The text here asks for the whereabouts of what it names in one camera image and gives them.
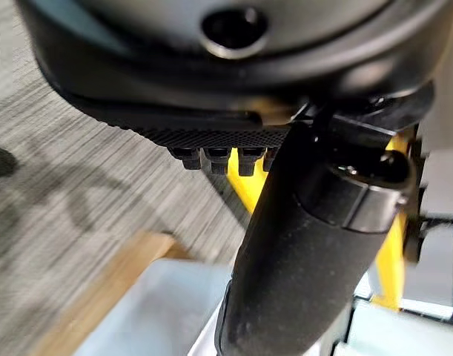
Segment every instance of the yellow metal frame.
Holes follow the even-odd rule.
[[[394,138],[387,149],[407,151],[407,142]],[[257,200],[264,186],[267,173],[262,170],[262,160],[256,162],[252,177],[240,177],[237,151],[231,153],[228,167],[228,179],[242,203],[250,213],[254,211]],[[406,232],[406,215],[399,214],[388,233],[383,247],[376,256],[376,265],[380,279],[382,295],[374,295],[373,303],[398,310],[404,290],[403,239]]]

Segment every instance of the black rubber tube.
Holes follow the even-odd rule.
[[[365,202],[360,189],[338,190],[329,215],[319,208],[317,217],[309,212],[313,207],[304,208],[303,186],[315,185],[327,171],[320,149],[314,148],[319,147],[316,140],[309,128],[295,125],[274,162],[219,316],[216,347],[222,356],[303,355],[351,299],[385,239],[391,222],[386,231],[373,233],[343,227],[357,225],[340,216],[344,210],[359,210],[359,199]],[[409,172],[402,172],[403,177]],[[406,178],[394,183],[409,184]],[[389,200],[374,206],[375,214],[380,205],[386,210]]]

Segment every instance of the light blue surface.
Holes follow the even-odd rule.
[[[223,298],[228,266],[158,260],[74,356],[184,356]]]

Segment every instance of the wooden edge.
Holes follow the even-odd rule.
[[[141,273],[162,257],[185,259],[172,236],[140,231],[114,255],[99,277],[62,313],[30,356],[71,356]]]

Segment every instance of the black plastic housing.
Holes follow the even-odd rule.
[[[407,94],[429,80],[453,29],[453,0],[399,0],[326,41],[228,61],[138,38],[75,0],[16,3],[49,83],[88,115],[147,137],[269,131],[306,96]]]

